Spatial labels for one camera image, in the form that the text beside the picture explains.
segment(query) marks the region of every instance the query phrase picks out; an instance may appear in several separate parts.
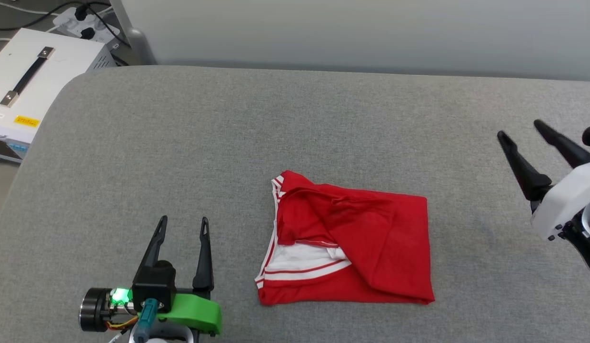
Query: power plug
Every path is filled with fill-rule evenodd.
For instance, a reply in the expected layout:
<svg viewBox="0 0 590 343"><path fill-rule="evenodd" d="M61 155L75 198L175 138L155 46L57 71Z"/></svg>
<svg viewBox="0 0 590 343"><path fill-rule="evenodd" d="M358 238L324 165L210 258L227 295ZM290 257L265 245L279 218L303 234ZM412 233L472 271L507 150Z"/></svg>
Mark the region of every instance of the power plug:
<svg viewBox="0 0 590 343"><path fill-rule="evenodd" d="M109 50L113 50L115 46L119 47L116 44L118 40L110 33L105 24L93 14L86 14L84 10L77 11L77 7L71 7L60 13L53 19L53 24L64 35L99 41L104 43ZM121 31L118 28L109 26L116 35L119 35Z"/></svg>

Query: yellow label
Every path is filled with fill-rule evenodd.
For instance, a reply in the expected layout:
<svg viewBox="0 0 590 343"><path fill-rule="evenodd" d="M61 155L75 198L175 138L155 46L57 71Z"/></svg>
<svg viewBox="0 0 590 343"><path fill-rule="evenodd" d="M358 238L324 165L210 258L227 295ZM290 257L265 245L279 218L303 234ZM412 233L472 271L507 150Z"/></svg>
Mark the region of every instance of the yellow label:
<svg viewBox="0 0 590 343"><path fill-rule="evenodd" d="M18 117L16 117L16 119L14 120L14 123L28 125L28 126L32 126L33 128L35 128L39 125L40 121L38 119L29 118L29 117L22 117L21 115L18 115Z"/></svg>

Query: black cable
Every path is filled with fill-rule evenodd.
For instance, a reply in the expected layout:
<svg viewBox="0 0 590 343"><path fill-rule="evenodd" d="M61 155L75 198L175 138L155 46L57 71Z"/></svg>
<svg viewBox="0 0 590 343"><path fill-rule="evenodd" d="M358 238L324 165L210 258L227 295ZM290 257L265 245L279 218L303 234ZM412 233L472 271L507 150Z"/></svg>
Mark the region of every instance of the black cable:
<svg viewBox="0 0 590 343"><path fill-rule="evenodd" d="M112 56L112 59L114 59L115 61L118 61L120 65L122 65L124 67L129 66L129 64L126 61L120 59L119 57L115 56L114 54L110 54L110 55Z"/></svg>
<svg viewBox="0 0 590 343"><path fill-rule="evenodd" d="M49 17L52 13L54 13L55 11L61 9L62 7L66 6L66 5L71 5L71 4L83 4L83 2L81 1L69 1L69 2L65 2L64 4L61 4L60 6L52 9L51 11L47 12L47 14L42 15L40 18L38 18L37 20L34 20L32 22L29 22L28 24L25 24L23 26L18 26L16 28L0 28L0 31L14 31L14 30L19 30L19 29L23 29L23 28L27 28L29 26L33 26L34 24L36 24L37 22L40 22L41 20Z"/></svg>
<svg viewBox="0 0 590 343"><path fill-rule="evenodd" d="M88 5L103 5L106 7L110 7L110 4L108 2L100 2L100 1L90 1L90 2L88 2Z"/></svg>
<svg viewBox="0 0 590 343"><path fill-rule="evenodd" d="M104 19L102 19L102 17L101 17L101 16L100 16L98 13L96 13L96 11L94 11L94 10L92 9L92 7L90 6L90 3L91 3L91 2L88 2L88 4L86 4L86 6L88 6L88 9L89 9L89 10L90 10L90 11L91 11L91 12L92 12L92 13L93 13L93 14L94 14L96 17L98 17L98 20L100 20L100 21L101 21L101 22L102 22L102 23L103 23L103 24L106 26L106 29L108 30L108 32L110 32L110 34L112 34L112 35L113 35L113 36L114 36L114 37L115 37L115 38L116 38L118 41L120 41L120 42L121 42L123 45L125 45L125 46L127 46L128 48L130 48L130 49L131 49L131 48L132 48L132 46L131 46L131 45L129 45L129 44L128 44L126 41L124 41L123 39L121 39L121 37L119 37L119 36L118 36L118 35L117 35L117 34L116 34L116 33L115 33L115 32L114 32L114 31L113 31L111 28L110 28L110 26L108 26L108 24L106 24L106 22L104 21Z"/></svg>

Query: gray fabric surface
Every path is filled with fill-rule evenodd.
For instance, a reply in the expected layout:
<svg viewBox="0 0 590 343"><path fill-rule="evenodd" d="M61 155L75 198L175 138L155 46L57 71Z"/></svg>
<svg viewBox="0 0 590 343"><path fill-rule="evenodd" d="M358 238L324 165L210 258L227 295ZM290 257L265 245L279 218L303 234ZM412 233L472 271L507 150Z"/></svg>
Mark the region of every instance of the gray fabric surface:
<svg viewBox="0 0 590 343"><path fill-rule="evenodd" d="M193 278L210 219L224 334L205 342L590 342L590 272L530 211L495 139L537 169L567 164L535 133L578 141L590 83L199 67L111 68L54 102L0 216L0 342L80 332L90 287L129 286L160 216L161 257ZM428 198L437 301L260 306L270 179Z"/></svg>

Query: gray floor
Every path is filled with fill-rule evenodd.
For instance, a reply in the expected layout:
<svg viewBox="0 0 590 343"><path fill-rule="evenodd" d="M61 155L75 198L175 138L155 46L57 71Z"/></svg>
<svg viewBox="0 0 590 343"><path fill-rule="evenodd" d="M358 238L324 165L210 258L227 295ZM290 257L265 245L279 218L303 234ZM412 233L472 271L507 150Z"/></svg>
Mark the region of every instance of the gray floor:
<svg viewBox="0 0 590 343"><path fill-rule="evenodd" d="M13 6L22 7L28 10L35 10L35 11L49 11L60 4L64 4L68 2L68 0L17 0L17 1L10 1L10 0L0 0L0 2L5 2L6 4L11 4ZM8 7L0 6L0 28L9 28L9 27L16 27L22 26L28 22L35 20L36 18L40 17L37 14L25 13L22 11L10 9ZM53 20L54 17L49 17L46 20L35 24L34 26L29 27L30 29L35 30L48 30L53 28ZM118 26L117 18L113 15L108 15L105 17L105 20L114 26ZM8 31L2 32L0 31L0 38L11 38L17 31ZM0 50L5 46L7 42L0 41ZM130 65L138 64L136 57L134 56L133 52L127 46L121 46L117 50L112 52L116 56L120 57L121 59L127 61ZM0 210L3 207L3 202L7 197L7 193L9 192L9 188L11 187L11 183L18 171L18 165L15 163L6 163L0 162Z"/></svg>

